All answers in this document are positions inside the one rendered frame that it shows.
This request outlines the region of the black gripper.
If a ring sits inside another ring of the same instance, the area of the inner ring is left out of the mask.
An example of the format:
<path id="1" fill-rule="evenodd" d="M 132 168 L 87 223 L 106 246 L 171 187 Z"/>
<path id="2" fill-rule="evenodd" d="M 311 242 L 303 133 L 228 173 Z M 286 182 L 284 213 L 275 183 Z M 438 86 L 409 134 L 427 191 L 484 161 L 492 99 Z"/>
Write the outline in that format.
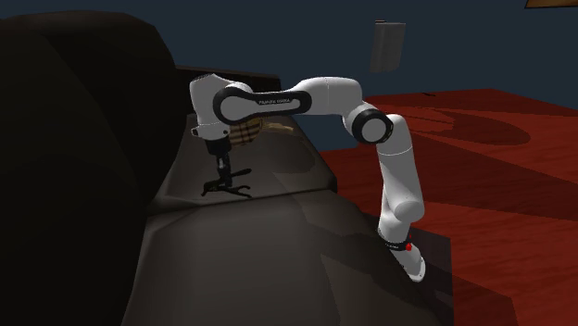
<path id="1" fill-rule="evenodd" d="M 228 194 L 251 198 L 251 194 L 242 192 L 243 189 L 250 189 L 248 185 L 231 186 L 225 184 L 225 182 L 229 182 L 234 177 L 243 176 L 252 172 L 252 169 L 241 169 L 236 172 L 231 172 L 229 153 L 232 150 L 232 146 L 229 138 L 224 137 L 219 140 L 205 140 L 205 143 L 207 151 L 216 158 L 217 171 L 220 180 L 205 182 L 201 195 L 205 196 L 208 193 L 225 192 Z"/>

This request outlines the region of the tan plaid rounded object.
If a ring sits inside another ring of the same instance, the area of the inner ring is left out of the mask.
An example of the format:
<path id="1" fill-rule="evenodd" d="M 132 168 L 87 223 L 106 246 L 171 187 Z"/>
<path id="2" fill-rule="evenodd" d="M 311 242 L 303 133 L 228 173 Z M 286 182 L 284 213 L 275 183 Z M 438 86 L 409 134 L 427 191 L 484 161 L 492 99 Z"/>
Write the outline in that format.
<path id="1" fill-rule="evenodd" d="M 263 118 L 251 119 L 230 127 L 229 141 L 232 147 L 252 143 L 263 131 L 292 132 L 293 127 Z"/>

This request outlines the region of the dark brown sofa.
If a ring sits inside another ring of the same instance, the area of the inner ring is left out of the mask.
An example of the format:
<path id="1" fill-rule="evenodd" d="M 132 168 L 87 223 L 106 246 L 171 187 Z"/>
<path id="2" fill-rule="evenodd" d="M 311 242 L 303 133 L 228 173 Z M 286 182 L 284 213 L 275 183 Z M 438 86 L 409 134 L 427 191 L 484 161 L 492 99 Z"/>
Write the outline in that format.
<path id="1" fill-rule="evenodd" d="M 180 73 L 127 14 L 0 19 L 0 326 L 368 326 L 347 224 L 377 233 L 375 145 L 338 115 L 266 117 L 294 130 L 229 153 L 252 197 L 202 196 L 219 174 L 189 84 L 206 74 L 281 91 Z"/>

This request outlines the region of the dark robot stand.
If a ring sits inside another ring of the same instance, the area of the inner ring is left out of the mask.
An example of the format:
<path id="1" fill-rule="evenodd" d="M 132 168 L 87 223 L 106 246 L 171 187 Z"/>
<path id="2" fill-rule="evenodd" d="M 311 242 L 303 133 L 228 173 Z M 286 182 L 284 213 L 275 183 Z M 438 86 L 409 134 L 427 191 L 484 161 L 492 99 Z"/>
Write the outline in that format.
<path id="1" fill-rule="evenodd" d="M 445 236 L 412 228 L 426 272 L 413 282 L 375 231 L 377 219 L 356 211 L 347 230 L 361 239 L 364 270 L 375 282 L 368 303 L 368 326 L 454 326 L 451 245 Z"/>

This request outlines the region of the grey wall panel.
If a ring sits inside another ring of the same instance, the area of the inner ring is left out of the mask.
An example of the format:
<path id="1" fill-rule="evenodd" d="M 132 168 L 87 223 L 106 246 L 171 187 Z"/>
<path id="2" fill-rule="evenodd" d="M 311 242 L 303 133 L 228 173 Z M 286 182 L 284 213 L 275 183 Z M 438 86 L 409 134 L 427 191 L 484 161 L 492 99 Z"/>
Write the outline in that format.
<path id="1" fill-rule="evenodd" d="M 405 31 L 405 23 L 375 21 L 370 72 L 390 72 L 399 67 Z"/>

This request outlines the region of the tan wall picture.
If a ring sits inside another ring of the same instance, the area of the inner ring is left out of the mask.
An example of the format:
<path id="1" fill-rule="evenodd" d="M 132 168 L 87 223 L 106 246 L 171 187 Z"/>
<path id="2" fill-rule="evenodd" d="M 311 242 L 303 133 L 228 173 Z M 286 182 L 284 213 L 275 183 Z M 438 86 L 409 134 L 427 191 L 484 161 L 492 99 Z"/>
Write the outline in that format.
<path id="1" fill-rule="evenodd" d="M 525 8 L 555 8 L 578 6 L 578 0 L 526 0 Z"/>

